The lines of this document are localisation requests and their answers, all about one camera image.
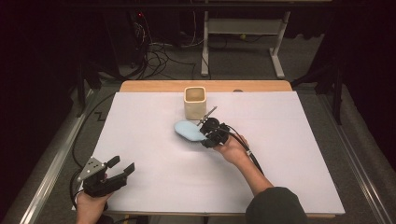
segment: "dark sleeve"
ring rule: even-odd
[[[247,224],[305,224],[308,219],[297,195],[286,188],[269,188],[247,207]]]

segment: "person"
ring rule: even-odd
[[[248,145],[243,135],[240,135],[240,140]],[[241,172],[254,195],[245,213],[247,224],[308,223],[298,197],[287,188],[274,187],[234,137],[230,136],[225,144],[214,149]],[[77,224],[96,223],[110,196],[111,194],[102,198],[92,198],[81,192],[77,197]]]

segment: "black cable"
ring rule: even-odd
[[[164,76],[164,77],[168,77],[169,79],[172,79],[172,80],[177,80],[177,78],[174,78],[174,77],[169,77],[168,75],[166,75],[166,74],[164,74],[164,73],[160,73],[160,75],[161,76]]]
[[[139,67],[137,68],[137,70],[133,71],[132,73],[130,73],[128,75],[126,75],[126,77],[134,77],[134,76],[137,76],[137,75],[139,75],[141,73],[144,73],[146,71],[147,67],[148,67],[148,62],[146,61],[146,59],[144,59],[142,61],[142,63],[139,64]]]
[[[212,47],[212,46],[209,46],[209,45],[207,45],[207,47],[208,48],[210,48],[210,49],[226,49],[227,48],[227,45],[228,45],[228,39],[227,39],[227,36],[225,36],[225,35],[217,35],[217,36],[221,36],[223,39],[224,39],[224,46],[222,46],[221,48],[215,48],[215,47]]]
[[[259,164],[259,162],[257,161],[256,157],[253,155],[253,153],[251,152],[251,150],[250,150],[250,148],[248,147],[248,145],[242,140],[242,137],[241,137],[241,135],[240,135],[239,133],[237,134],[238,136],[236,136],[234,133],[231,133],[231,132],[229,132],[229,131],[227,131],[227,130],[224,130],[224,129],[221,129],[221,128],[212,128],[212,127],[211,127],[210,129],[225,132],[225,133],[229,134],[230,136],[232,136],[234,139],[236,139],[236,141],[238,141],[239,144],[241,144],[242,147],[245,149],[245,151],[246,151],[247,154],[249,155],[250,159],[251,159],[252,162],[256,165],[256,167],[259,169],[259,171],[260,171],[262,174],[264,174],[264,172],[262,171],[262,168],[260,167],[260,164]]]
[[[81,126],[80,126],[80,128],[79,128],[79,130],[78,130],[78,133],[76,134],[76,138],[75,138],[74,143],[73,143],[73,146],[72,146],[72,157],[73,157],[73,160],[74,160],[74,162],[76,163],[76,165],[77,165],[77,166],[79,167],[79,169],[81,169],[81,170],[82,170],[83,166],[78,162],[78,160],[77,160],[77,158],[76,158],[76,154],[75,154],[75,151],[76,151],[76,142],[78,141],[79,136],[81,135],[81,130],[83,129],[85,123],[87,122],[87,120],[88,120],[88,118],[90,117],[90,115],[94,112],[94,110],[95,110],[100,104],[102,104],[105,100],[107,100],[108,98],[110,98],[111,96],[113,96],[113,95],[115,95],[115,94],[116,94],[115,92],[114,92],[114,93],[111,93],[110,95],[108,95],[107,97],[105,97],[102,101],[100,101],[100,102],[91,110],[91,112],[87,115],[87,117],[85,117],[84,121],[82,121],[82,124],[81,124]]]
[[[82,124],[81,124],[81,126],[80,126],[80,128],[79,128],[79,130],[78,130],[78,133],[77,133],[77,135],[76,135],[76,138],[75,138],[75,140],[74,140],[73,146],[72,146],[72,157],[73,157],[73,160],[74,160],[74,162],[76,163],[76,165],[79,167],[79,169],[73,173],[72,178],[70,179],[70,183],[69,183],[69,194],[70,194],[70,200],[72,201],[72,204],[73,204],[73,206],[75,206],[76,210],[77,210],[77,204],[76,204],[75,199],[76,199],[76,196],[77,196],[78,193],[73,194],[73,183],[74,183],[74,181],[75,181],[75,179],[76,179],[76,176],[77,176],[79,173],[81,173],[81,171],[82,171],[82,169],[83,169],[83,166],[78,162],[78,160],[77,160],[77,158],[76,158],[76,153],[75,153],[75,151],[76,151],[76,142],[78,141],[79,136],[80,136],[80,134],[81,134],[81,130],[83,129],[83,127],[84,127],[85,123],[87,122],[88,118],[90,117],[90,115],[95,111],[95,109],[96,109],[99,105],[101,105],[105,100],[107,100],[108,98],[110,98],[110,97],[113,96],[114,94],[116,94],[116,93],[113,92],[113,93],[111,93],[110,95],[108,95],[107,97],[105,97],[103,100],[101,100],[101,101],[91,110],[91,112],[87,115],[87,117],[86,117],[86,118],[84,119],[84,121],[82,122]]]
[[[183,63],[183,62],[176,61],[176,60],[172,59],[171,57],[169,57],[169,55],[166,53],[165,48],[163,48],[163,54],[165,54],[165,56],[166,56],[166,57],[168,58],[168,60],[171,61],[171,62],[180,63],[180,64],[186,64],[186,65],[192,65],[191,80],[194,80],[194,70],[195,70],[195,65],[196,65],[196,63]]]
[[[226,126],[227,126],[227,128],[233,130],[233,131],[238,135],[238,137],[239,137],[240,139],[242,139],[241,134],[239,134],[233,127],[231,127],[230,125],[226,125]]]
[[[167,60],[161,58],[156,52],[151,52],[151,53],[153,53],[153,54],[155,54],[155,55],[157,56],[157,59],[158,59],[158,61],[159,61],[159,65],[157,65],[157,67],[154,69],[154,71],[153,71],[150,75],[145,76],[145,77],[142,77],[142,79],[147,79],[148,77],[156,76],[156,75],[160,74],[161,71],[163,71],[163,70],[165,69],[165,67],[166,67]],[[158,70],[161,66],[163,66],[163,65],[164,65],[163,69],[162,69],[160,72],[157,72],[157,70]]]
[[[165,60],[164,58],[160,57],[160,55],[158,55],[158,53],[161,53],[159,50],[152,50],[152,51],[150,51],[150,53],[155,55],[156,57],[147,59],[148,67],[151,68],[152,70],[154,70],[150,75],[148,75],[149,77],[151,77],[153,74],[155,74],[155,72],[159,69],[160,66],[163,66],[163,65],[166,66],[166,63],[168,61],[167,59]],[[155,59],[158,60],[158,62],[159,62],[158,64],[156,64],[156,65],[149,64],[150,61],[155,60]]]
[[[145,67],[145,69],[139,74],[139,76],[136,78],[136,80],[141,80],[142,77],[143,77],[143,75],[145,75],[145,73],[146,73],[147,67],[149,67],[149,61],[148,61],[147,57],[148,57],[148,53],[147,53],[147,51],[146,51],[145,57],[143,58],[143,60],[144,60],[144,62],[145,62],[145,64],[146,64],[146,67]]]
[[[70,200],[72,201],[73,206],[76,208],[77,210],[77,204],[76,204],[76,196],[77,194],[73,193],[73,183],[74,180],[76,179],[76,176],[81,173],[81,170],[77,170],[73,173],[72,178],[70,179],[70,183],[69,183],[69,194],[70,194]]]

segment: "table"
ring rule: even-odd
[[[260,109],[266,106],[270,106],[267,108],[280,106],[282,108],[280,114],[271,109],[262,111],[266,118],[265,126],[267,126],[259,130],[263,136],[249,138],[253,153],[258,161],[262,162],[264,173],[276,186],[290,187],[299,195],[304,209],[312,210],[312,212],[307,212],[309,217],[334,217],[334,214],[345,213],[318,150],[318,145],[304,117],[298,97],[295,92],[291,91],[290,84],[282,80],[124,82],[120,93],[113,101],[105,127],[93,153],[99,161],[106,161],[116,154],[120,155],[120,164],[109,170],[109,176],[119,174],[126,165],[135,162],[136,171],[129,176],[128,185],[120,189],[108,202],[109,212],[134,215],[198,216],[241,216],[244,214],[244,209],[253,196],[239,171],[227,163],[216,151],[199,144],[187,143],[173,131],[173,124],[182,117],[180,116],[183,114],[182,92],[188,86],[206,87],[208,102],[218,104],[220,108],[212,114],[213,117],[216,115],[219,116],[218,119],[224,119],[221,121],[230,122],[227,123],[230,125],[232,123],[231,126],[237,130],[240,129],[240,132],[243,130],[243,134],[247,136],[254,136],[257,133],[258,130],[254,126],[262,122],[257,119],[262,113],[257,113],[260,110],[238,111],[236,107],[244,108],[243,105],[249,104],[244,97],[252,96],[248,98],[251,102],[267,100],[265,104],[254,104],[259,105]],[[235,90],[244,91],[244,93],[226,92]],[[230,99],[239,101],[241,106],[234,107],[233,104],[229,104]],[[235,113],[242,113],[237,116],[238,119],[235,119],[232,113],[224,113],[224,110],[231,111],[230,108],[235,109]],[[248,129],[243,128],[243,125],[238,126],[241,123],[240,118],[246,118],[242,121],[248,124]],[[285,128],[289,127],[291,130],[298,128],[295,139],[292,139],[289,134],[291,131],[282,133]],[[300,141],[299,134],[306,139]],[[258,150],[259,146],[264,145],[262,139],[265,139],[264,143],[268,148]],[[282,148],[288,150],[287,153],[283,153]],[[285,171],[282,170],[283,167],[276,170],[274,174],[270,167],[276,168],[276,164],[284,159],[291,159],[288,166],[295,168]],[[312,167],[294,164],[299,160],[308,160],[304,163]],[[317,209],[322,205],[330,207]]]

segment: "beige cup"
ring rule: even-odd
[[[186,119],[201,119],[206,114],[205,87],[188,87],[184,90]]]

